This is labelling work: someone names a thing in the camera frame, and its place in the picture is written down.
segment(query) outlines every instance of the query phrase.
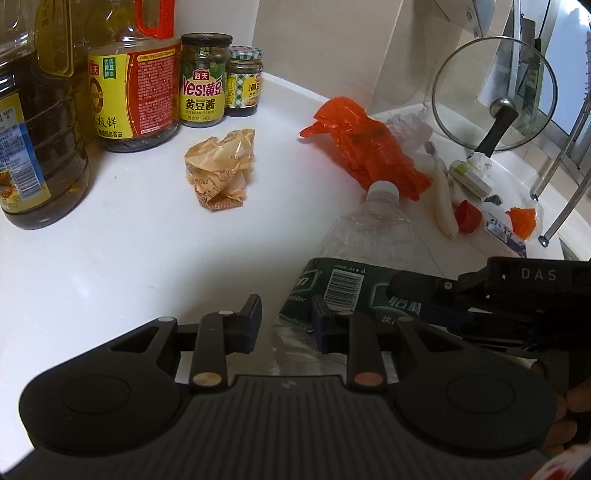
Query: metal rack leg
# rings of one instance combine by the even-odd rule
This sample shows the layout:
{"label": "metal rack leg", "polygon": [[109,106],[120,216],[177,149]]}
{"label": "metal rack leg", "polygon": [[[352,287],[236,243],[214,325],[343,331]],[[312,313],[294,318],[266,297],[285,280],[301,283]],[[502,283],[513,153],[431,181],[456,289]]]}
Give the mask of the metal rack leg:
{"label": "metal rack leg", "polygon": [[538,185],[538,187],[533,192],[531,192],[531,197],[534,200],[538,200],[538,198],[540,198],[540,195],[550,183],[554,173],[556,173],[556,170],[558,170],[558,166],[560,165],[560,162],[562,162],[566,152],[568,152],[570,146],[575,140],[578,139],[579,135],[583,131],[583,127],[587,121],[587,117],[589,116],[589,112],[591,112],[591,98],[587,97],[583,102],[583,106],[581,107],[581,111],[577,117],[577,121],[574,123],[574,127],[571,130],[569,137],[566,139],[566,143],[562,147],[562,150],[560,150],[560,153],[556,157],[556,160],[554,160],[554,163],[552,163],[548,173],[542,179],[542,183],[540,183],[540,185]]}
{"label": "metal rack leg", "polygon": [[566,207],[564,207],[562,212],[560,212],[560,215],[558,215],[554,223],[550,226],[550,228],[548,228],[548,231],[544,235],[540,235],[538,237],[538,240],[544,247],[548,246],[550,239],[554,236],[554,234],[558,231],[564,221],[569,217],[571,212],[577,206],[579,200],[583,197],[587,191],[587,188],[589,188],[589,184],[591,184],[591,169],[586,173],[581,185],[579,185],[579,188],[566,204]]}

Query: black device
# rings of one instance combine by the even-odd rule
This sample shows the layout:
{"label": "black device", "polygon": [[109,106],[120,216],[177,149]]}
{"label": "black device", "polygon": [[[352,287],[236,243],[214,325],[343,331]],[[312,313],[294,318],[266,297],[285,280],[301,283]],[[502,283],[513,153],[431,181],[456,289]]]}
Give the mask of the black device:
{"label": "black device", "polygon": [[[557,393],[591,377],[590,262],[493,257],[457,280],[401,271],[388,290],[422,302],[421,318],[464,340],[541,360]],[[591,412],[569,418],[572,443],[587,443]]]}
{"label": "black device", "polygon": [[[6,479],[524,480],[548,459],[556,398],[542,378],[420,320],[377,325],[321,297],[314,334],[348,356],[345,383],[229,385],[225,355],[253,349],[261,315],[253,295],[199,324],[161,317],[42,373],[19,405],[34,450]],[[188,385],[174,381],[183,351]]]}

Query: brown food wrapper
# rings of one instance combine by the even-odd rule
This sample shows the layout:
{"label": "brown food wrapper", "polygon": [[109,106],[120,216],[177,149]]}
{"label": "brown food wrapper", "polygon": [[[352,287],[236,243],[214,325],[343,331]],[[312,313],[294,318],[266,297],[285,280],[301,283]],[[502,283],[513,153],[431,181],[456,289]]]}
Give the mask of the brown food wrapper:
{"label": "brown food wrapper", "polygon": [[255,131],[234,130],[223,140],[210,137],[185,153],[187,180],[199,203],[210,210],[238,207],[246,198]]}

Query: white bottle cap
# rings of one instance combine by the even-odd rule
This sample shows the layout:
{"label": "white bottle cap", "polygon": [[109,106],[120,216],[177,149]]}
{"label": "white bottle cap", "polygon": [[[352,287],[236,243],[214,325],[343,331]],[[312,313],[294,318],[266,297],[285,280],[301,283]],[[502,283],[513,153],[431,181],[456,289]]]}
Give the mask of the white bottle cap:
{"label": "white bottle cap", "polygon": [[394,183],[391,183],[386,180],[375,181],[369,186],[368,197],[372,193],[376,193],[376,192],[388,192],[389,194],[396,197],[396,204],[397,205],[400,203],[400,194],[398,192],[398,188],[396,187],[396,185]]}

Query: yellow plastic handle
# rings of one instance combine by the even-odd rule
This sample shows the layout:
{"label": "yellow plastic handle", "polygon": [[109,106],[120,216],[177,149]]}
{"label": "yellow plastic handle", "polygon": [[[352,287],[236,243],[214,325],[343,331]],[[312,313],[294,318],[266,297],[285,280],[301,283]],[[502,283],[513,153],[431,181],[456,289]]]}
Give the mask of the yellow plastic handle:
{"label": "yellow plastic handle", "polygon": [[35,19],[35,46],[41,69],[60,77],[74,73],[70,0],[40,0]]}

